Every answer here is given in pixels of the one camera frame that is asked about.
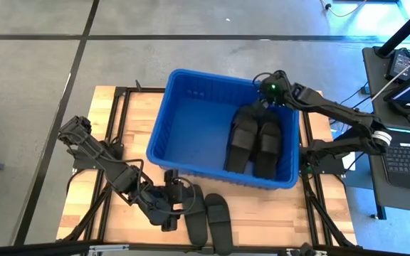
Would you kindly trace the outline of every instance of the white cable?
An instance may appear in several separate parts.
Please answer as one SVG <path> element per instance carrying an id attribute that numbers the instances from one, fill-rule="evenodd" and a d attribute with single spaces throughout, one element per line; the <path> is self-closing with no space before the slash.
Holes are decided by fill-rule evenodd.
<path id="1" fill-rule="evenodd" d="M 402 75 L 404 73 L 404 71 L 408 70 L 409 68 L 410 68 L 410 65 L 407 66 L 406 68 L 404 68 L 403 71 L 398 73 L 398 75 L 395 75 L 395 77 L 392 78 L 379 92 L 377 92 L 377 94 L 363 108 L 365 108 L 369 104 L 371 104 L 371 102 L 373 102 L 379 95 L 381 95 L 382 91 L 385 90 L 385 88 L 387 88 L 389 85 L 391 85 L 393 83 L 393 81 L 395 81 L 400 75 Z"/>
<path id="2" fill-rule="evenodd" d="M 363 6 L 363 4 L 364 4 L 366 1 L 368 1 L 368 0 L 363 0 L 363 2 L 360 3 L 357 7 L 355 7 L 355 9 L 353 9 L 351 12 L 349 12 L 349 13 L 347 13 L 347 14 L 344 14 L 344 15 L 336 14 L 336 13 L 332 10 L 332 7 L 330 7 L 329 9 L 326 9 L 326 10 L 331 11 L 332 14 L 335 15 L 336 17 L 342 18 L 342 17 L 346 17 L 347 15 L 349 15 L 349 14 L 353 13 L 354 11 L 356 11 L 358 8 L 360 8 L 361 6 Z M 327 5 L 327 3 L 325 2 L 325 0 L 321 0 L 321 2 L 324 3 L 324 5 Z"/>

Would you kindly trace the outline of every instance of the black slipper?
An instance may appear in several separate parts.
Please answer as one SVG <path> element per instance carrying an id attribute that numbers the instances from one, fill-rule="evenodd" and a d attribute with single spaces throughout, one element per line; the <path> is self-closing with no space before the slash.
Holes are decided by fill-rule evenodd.
<path id="1" fill-rule="evenodd" d="M 240 174 L 245 171 L 258 130 L 254 115 L 255 110 L 249 105 L 240 107 L 235 113 L 227 143 L 225 170 Z"/>
<path id="2" fill-rule="evenodd" d="M 233 249 L 232 226 L 226 200 L 218 194 L 211 193 L 205 197 L 205 205 L 215 253 L 218 255 L 231 254 Z"/>
<path id="3" fill-rule="evenodd" d="M 261 130 L 258 133 L 258 150 L 254 164 L 254 176 L 273 180 L 281 155 L 282 145 L 279 118 L 274 112 L 266 110 L 261 118 Z"/>
<path id="4" fill-rule="evenodd" d="M 208 234 L 206 232 L 206 209 L 202 189 L 199 185 L 194 185 L 194 189 L 196 191 L 196 201 L 192 209 L 184 214 L 184 221 L 186 222 L 191 244 L 201 247 L 204 246 L 208 240 Z M 183 209 L 188 209 L 194 200 L 192 188 L 188 187 L 186 192 L 187 198 L 183 202 Z"/>

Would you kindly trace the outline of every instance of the concrete floor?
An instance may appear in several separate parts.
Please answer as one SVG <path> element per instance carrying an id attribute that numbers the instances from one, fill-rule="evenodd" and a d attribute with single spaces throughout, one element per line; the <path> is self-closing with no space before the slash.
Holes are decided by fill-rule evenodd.
<path id="1" fill-rule="evenodd" d="M 81 34 L 91 4 L 92 0 L 0 0 L 0 33 Z M 340 13 L 355 6 L 333 4 Z M 404 21 L 396 4 L 366 4 L 355 15 L 336 18 L 325 14 L 318 0 L 267 0 L 263 4 L 250 0 L 107 0 L 100 2 L 91 34 L 390 36 Z M 88 113 L 96 85 L 133 86 L 138 79 L 142 85 L 163 87 L 175 68 L 242 78 L 283 69 L 291 81 L 322 90 L 338 101 L 366 82 L 362 48 L 373 45 L 88 41 L 64 120 Z M 9 243 L 77 47 L 77 41 L 0 41 L 0 162 L 6 164 L 0 171 L 0 246 Z M 58 143 L 28 243 L 55 239 L 71 164 L 65 147 Z M 367 217 L 375 211 L 371 194 L 361 189 L 348 192 L 358 243 L 375 250 L 410 253 L 410 212 L 390 209 L 389 220 L 372 220 Z"/>

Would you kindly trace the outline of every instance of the wooden table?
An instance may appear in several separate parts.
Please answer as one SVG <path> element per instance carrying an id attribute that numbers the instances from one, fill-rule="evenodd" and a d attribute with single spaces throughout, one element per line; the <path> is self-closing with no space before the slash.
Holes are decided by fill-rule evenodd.
<path id="1" fill-rule="evenodd" d="M 112 106 L 115 87 L 97 86 L 91 102 L 88 119 L 92 123 L 92 135 L 104 139 Z M 131 93 L 122 143 L 125 145 L 124 159 L 145 159 L 144 172 L 156 185 L 163 184 L 164 171 L 151 164 L 145 151 L 156 120 L 162 93 Z M 117 112 L 116 122 L 120 119 Z M 320 114 L 310 114 L 312 134 L 315 139 L 331 140 L 328 119 Z M 302 138 L 306 138 L 303 121 L 300 120 Z M 63 216 L 57 238 L 68 235 L 85 215 L 91 202 L 96 170 L 79 174 L 70 185 L 65 201 Z M 231 212 L 233 243 L 255 247 L 301 246 L 311 243 L 308 216 L 301 180 L 294 188 L 267 191 L 237 186 L 223 181 L 187 176 L 201 186 L 204 195 L 219 193 L 227 201 Z M 321 175 L 327 212 L 348 240 L 356 243 L 343 185 L 331 175 Z M 96 238 L 100 212 L 97 213 L 92 238 Z M 321 244 L 325 244 L 320 216 L 315 213 L 316 226 Z M 148 243 L 164 245 L 190 245 L 186 225 L 182 218 L 178 230 L 161 232 L 160 226 L 149 224 L 148 219 L 137 207 L 129 207 L 115 194 L 112 196 L 105 231 L 105 242 Z"/>

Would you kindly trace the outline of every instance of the laptop keyboard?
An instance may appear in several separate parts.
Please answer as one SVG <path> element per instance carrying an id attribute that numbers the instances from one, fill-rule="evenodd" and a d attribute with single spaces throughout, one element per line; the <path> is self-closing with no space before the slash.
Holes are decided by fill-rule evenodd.
<path id="1" fill-rule="evenodd" d="M 384 159 L 387 171 L 410 173 L 410 146 L 391 146 Z"/>

